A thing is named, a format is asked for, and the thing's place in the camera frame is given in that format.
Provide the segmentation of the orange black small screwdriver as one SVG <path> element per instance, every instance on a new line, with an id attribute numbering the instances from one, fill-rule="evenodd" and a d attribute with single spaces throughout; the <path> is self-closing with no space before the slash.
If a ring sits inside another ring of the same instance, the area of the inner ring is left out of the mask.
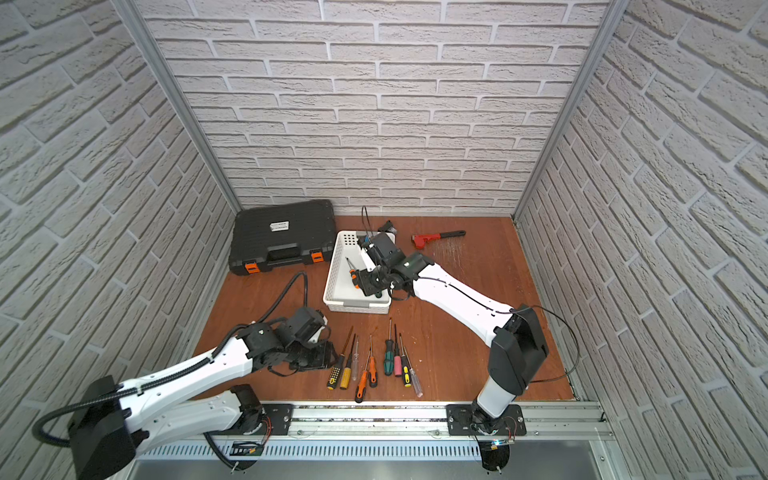
<path id="1" fill-rule="evenodd" d="M 360 290 L 361 283 L 359 278 L 359 270 L 354 266 L 354 264 L 351 262 L 351 260 L 348 257 L 346 257 L 346 261 L 349 267 L 349 273 L 350 273 L 352 284 L 356 289 Z"/>

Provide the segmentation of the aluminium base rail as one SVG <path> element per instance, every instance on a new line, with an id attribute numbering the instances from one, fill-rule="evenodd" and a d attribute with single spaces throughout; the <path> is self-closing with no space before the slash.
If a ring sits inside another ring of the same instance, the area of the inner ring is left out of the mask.
<path id="1" fill-rule="evenodd" d="M 613 440 L 597 402 L 520 402 L 516 440 Z M 446 402 L 295 401 L 288 420 L 272 422 L 268 443 L 335 440 L 450 440 Z"/>

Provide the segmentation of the long orange screwdriver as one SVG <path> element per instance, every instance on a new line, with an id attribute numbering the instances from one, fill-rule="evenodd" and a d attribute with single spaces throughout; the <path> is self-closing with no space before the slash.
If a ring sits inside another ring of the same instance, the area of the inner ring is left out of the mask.
<path id="1" fill-rule="evenodd" d="M 358 382 L 358 385 L 357 385 L 357 388 L 356 388 L 356 391 L 355 391 L 354 401 L 356 403 L 362 403 L 364 401 L 364 398 L 365 398 L 365 392 L 366 392 L 366 388 L 367 388 L 367 385 L 368 385 L 368 375 L 369 375 L 368 364 L 369 364 L 369 360 L 370 360 L 370 357 L 367 357 L 366 361 L 363 364 L 363 370 L 362 370 L 361 379 Z"/>

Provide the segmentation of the clear handle screwdriver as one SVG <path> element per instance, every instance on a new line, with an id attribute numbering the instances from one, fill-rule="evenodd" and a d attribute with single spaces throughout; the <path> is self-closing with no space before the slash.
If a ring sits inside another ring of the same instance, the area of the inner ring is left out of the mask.
<path id="1" fill-rule="evenodd" d="M 352 355 L 352 364 L 351 364 L 351 380 L 353 382 L 358 380 L 358 374 L 359 374 L 359 353 L 353 353 Z"/>

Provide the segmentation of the black plastic tool case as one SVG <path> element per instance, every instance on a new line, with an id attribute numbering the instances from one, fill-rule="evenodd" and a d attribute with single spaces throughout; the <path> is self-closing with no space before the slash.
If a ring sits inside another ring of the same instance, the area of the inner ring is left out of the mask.
<path id="1" fill-rule="evenodd" d="M 337 228 L 329 200 L 252 208 L 235 217 L 228 266 L 238 276 L 332 259 Z"/>

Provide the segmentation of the yellow handle screwdriver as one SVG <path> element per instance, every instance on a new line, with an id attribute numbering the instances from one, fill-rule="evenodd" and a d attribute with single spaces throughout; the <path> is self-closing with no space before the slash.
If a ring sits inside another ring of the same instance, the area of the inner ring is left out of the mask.
<path id="1" fill-rule="evenodd" d="M 342 378 L 340 382 L 341 390 L 347 390 L 351 382 L 352 370 L 353 370 L 352 363 L 353 363 L 356 342 L 357 342 L 357 335 L 354 335 L 352 339 L 352 348 L 350 349 L 350 355 L 346 360 L 345 367 L 342 372 Z"/>

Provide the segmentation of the white perforated plastic bin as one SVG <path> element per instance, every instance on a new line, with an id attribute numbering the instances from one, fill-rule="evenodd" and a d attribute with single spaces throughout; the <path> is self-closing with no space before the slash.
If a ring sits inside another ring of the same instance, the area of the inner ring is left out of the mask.
<path id="1" fill-rule="evenodd" d="M 366 296 L 355 283 L 357 270 L 372 270 L 374 264 L 363 258 L 358 241 L 362 231 L 342 230 L 336 237 L 323 301 L 333 312 L 380 314 L 389 312 L 392 300 L 386 291 Z"/>

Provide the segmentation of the small dark metal object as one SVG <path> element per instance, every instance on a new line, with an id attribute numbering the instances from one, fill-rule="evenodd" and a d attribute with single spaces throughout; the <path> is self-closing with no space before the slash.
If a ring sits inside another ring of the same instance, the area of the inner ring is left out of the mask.
<path id="1" fill-rule="evenodd" d="M 383 233 L 391 233 L 392 235 L 396 235 L 398 233 L 391 220 L 387 220 L 381 227 L 377 229 L 377 231 Z"/>

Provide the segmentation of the black yellow dotted screwdriver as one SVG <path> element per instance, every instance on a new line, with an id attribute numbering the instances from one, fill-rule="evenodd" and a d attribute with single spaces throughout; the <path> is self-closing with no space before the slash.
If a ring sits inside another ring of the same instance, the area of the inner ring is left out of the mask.
<path id="1" fill-rule="evenodd" d="M 347 334 L 347 338 L 344 342 L 343 348 L 341 349 L 341 353 L 338 356 L 338 358 L 334 361 L 334 364 L 331 367 L 331 373 L 329 375 L 328 382 L 327 382 L 327 388 L 329 390 L 335 390 L 336 388 L 339 387 L 341 383 L 343 367 L 346 361 L 345 353 L 348 350 L 348 346 L 352 340 L 353 332 L 354 332 L 354 328 L 351 327 Z"/>

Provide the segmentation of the short orange screwdriver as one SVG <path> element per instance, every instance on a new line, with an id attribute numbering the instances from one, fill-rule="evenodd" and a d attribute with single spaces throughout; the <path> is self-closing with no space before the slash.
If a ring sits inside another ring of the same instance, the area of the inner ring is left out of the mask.
<path id="1" fill-rule="evenodd" d="M 369 355 L 367 360 L 368 385 L 370 388 L 376 388 L 378 385 L 378 377 L 377 377 L 375 355 L 373 353 L 372 336 L 369 336 L 369 340 L 370 340 L 370 345 L 369 345 Z"/>

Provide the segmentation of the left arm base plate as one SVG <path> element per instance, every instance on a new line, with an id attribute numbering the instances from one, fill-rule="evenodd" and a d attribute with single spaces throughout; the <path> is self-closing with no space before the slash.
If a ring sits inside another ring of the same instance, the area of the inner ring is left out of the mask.
<path id="1" fill-rule="evenodd" d="M 245 414 L 238 429 L 243 435 L 265 436 L 267 431 L 270 431 L 271 435 L 285 436 L 288 434 L 293 412 L 294 405 L 290 403 L 262 404 L 256 410 Z"/>

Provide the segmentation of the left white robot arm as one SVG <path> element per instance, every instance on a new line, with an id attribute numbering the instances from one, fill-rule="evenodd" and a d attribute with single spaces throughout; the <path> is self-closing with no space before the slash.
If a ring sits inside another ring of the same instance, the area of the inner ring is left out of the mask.
<path id="1" fill-rule="evenodd" d="M 212 397 L 230 380 L 287 363 L 293 372 L 327 369 L 335 358 L 326 317 L 309 307 L 292 316 L 234 327 L 214 349 L 143 377 L 94 381 L 82 400 L 43 415 L 38 441 L 70 450 L 79 479 L 107 479 L 137 456 L 190 436 L 262 434 L 273 421 L 249 385 Z"/>

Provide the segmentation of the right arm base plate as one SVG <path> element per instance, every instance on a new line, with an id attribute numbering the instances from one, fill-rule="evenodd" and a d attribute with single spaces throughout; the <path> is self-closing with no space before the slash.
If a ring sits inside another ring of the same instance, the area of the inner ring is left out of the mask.
<path id="1" fill-rule="evenodd" d="M 525 436 L 527 427 L 518 404 L 509 404 L 498 418 L 492 418 L 475 404 L 446 406 L 450 436 Z"/>

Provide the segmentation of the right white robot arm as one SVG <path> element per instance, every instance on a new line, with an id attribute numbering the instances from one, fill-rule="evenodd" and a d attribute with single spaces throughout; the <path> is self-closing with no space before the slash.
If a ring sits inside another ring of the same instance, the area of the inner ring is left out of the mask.
<path id="1" fill-rule="evenodd" d="M 540 321 L 529 306 L 495 301 L 452 277 L 420 252 L 403 253 L 383 232 L 357 240 L 364 263 L 352 270 L 364 295 L 402 290 L 445 311 L 490 349 L 488 379 L 473 402 L 473 421 L 489 423 L 534 380 L 549 355 Z"/>

